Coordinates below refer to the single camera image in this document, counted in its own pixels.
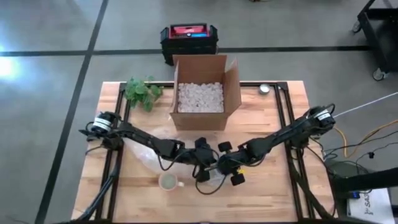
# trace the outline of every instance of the artificial plant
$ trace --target artificial plant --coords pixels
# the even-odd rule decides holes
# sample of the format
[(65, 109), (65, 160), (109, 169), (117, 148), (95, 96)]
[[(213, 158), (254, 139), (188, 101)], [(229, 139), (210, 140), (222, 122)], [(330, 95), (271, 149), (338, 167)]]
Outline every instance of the artificial plant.
[(152, 81), (154, 81), (154, 77), (149, 77), (148, 82), (134, 78), (127, 82), (125, 96), (127, 100), (131, 100), (132, 108), (141, 102), (145, 111), (152, 111), (155, 101), (163, 94), (162, 87), (151, 85)]

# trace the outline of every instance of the white label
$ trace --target white label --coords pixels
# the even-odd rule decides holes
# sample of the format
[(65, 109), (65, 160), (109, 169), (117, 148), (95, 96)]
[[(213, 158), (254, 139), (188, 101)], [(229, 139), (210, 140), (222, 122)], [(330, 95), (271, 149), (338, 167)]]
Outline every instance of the white label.
[(324, 113), (329, 113), (329, 111), (328, 111), (328, 110), (323, 110), (323, 111), (317, 113), (317, 114), (315, 115), (315, 117), (321, 116), (321, 115), (323, 115)]
[(97, 127), (100, 127), (102, 129), (105, 129), (105, 130), (109, 131), (109, 130), (111, 130), (110, 125), (111, 125), (111, 123), (109, 121), (105, 120), (105, 119), (102, 119), (102, 118), (95, 118), (94, 119), (93, 126), (97, 126)]
[(103, 124), (108, 125), (108, 126), (111, 125), (111, 123), (110, 123), (109, 121), (107, 121), (107, 120), (105, 120), (105, 119), (102, 119), (102, 118), (95, 118), (95, 119), (94, 119), (94, 122), (103, 123)]
[(107, 126), (107, 125), (105, 125), (105, 124), (98, 123), (98, 122), (97, 122), (97, 123), (94, 123), (93, 126), (100, 127), (100, 128), (105, 129), (105, 130), (107, 130), (107, 131), (109, 131), (109, 130), (111, 129), (109, 126)]
[(323, 120), (325, 118), (328, 118), (328, 117), (330, 117), (330, 113), (325, 113), (325, 114), (319, 116), (318, 119), (321, 121), (321, 120)]

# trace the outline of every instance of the white mug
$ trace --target white mug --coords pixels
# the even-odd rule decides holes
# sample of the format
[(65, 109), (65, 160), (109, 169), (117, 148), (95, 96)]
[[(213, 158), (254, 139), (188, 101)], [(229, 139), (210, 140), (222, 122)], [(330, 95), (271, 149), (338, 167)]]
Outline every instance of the white mug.
[(168, 172), (164, 172), (159, 176), (159, 187), (163, 190), (174, 190), (179, 187), (184, 187), (183, 182), (179, 182), (177, 176)]

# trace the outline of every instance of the box flap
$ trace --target box flap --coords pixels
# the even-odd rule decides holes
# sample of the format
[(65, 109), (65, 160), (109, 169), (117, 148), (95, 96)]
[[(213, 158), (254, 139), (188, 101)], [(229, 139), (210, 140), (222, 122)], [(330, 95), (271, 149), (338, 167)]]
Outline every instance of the box flap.
[(226, 55), (173, 55), (179, 73), (223, 73)]
[(175, 64), (175, 71), (174, 71), (174, 94), (173, 94), (173, 103), (171, 107), (171, 112), (177, 112), (178, 108), (178, 62)]
[(234, 59), (224, 76), (224, 109), (232, 114), (242, 104), (241, 85), (239, 83), (238, 61)]

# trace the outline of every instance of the black stand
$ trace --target black stand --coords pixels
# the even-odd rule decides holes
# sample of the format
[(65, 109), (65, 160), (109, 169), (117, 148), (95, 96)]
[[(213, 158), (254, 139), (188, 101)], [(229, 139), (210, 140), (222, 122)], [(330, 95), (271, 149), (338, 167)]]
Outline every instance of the black stand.
[(354, 177), (336, 179), (333, 183), (338, 192), (354, 190), (381, 189), (398, 186), (398, 167), (374, 172), (372, 174), (357, 175)]

